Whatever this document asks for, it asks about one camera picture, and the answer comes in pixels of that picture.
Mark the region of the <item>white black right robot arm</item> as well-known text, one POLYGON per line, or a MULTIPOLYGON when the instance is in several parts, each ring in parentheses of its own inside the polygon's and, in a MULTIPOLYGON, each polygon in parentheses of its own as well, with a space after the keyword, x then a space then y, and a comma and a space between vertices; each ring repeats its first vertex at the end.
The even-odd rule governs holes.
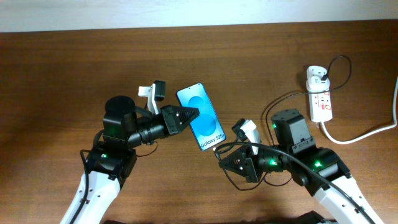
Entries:
POLYGON ((337 153, 317 147, 299 110, 282 110, 271 120, 278 145, 266 146, 250 139, 222 144, 215 149, 217 156, 229 147, 238 149, 219 159, 219 167, 249 183, 264 180, 265 172, 286 170, 337 223, 382 223, 337 153))

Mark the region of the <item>blue Galaxy smartphone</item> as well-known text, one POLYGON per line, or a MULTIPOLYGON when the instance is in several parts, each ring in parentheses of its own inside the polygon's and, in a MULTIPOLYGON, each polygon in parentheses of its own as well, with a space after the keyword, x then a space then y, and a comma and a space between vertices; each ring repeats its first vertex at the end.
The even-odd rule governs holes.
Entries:
POLYGON ((197 108, 200 112, 190 127, 198 147, 205 151, 226 139, 225 132, 202 83, 196 83, 176 92, 182 107, 197 108))

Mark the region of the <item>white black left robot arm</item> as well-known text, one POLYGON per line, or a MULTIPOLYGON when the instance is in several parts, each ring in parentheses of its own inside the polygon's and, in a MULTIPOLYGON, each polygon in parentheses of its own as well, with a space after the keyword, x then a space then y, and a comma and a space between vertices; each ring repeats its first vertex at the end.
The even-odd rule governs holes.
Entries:
POLYGON ((80 152, 84 173, 62 223, 99 223, 139 158, 136 147, 181 133, 200 114, 197 108, 172 105, 153 114, 128 96, 109 99, 104 109, 104 128, 92 148, 80 152))

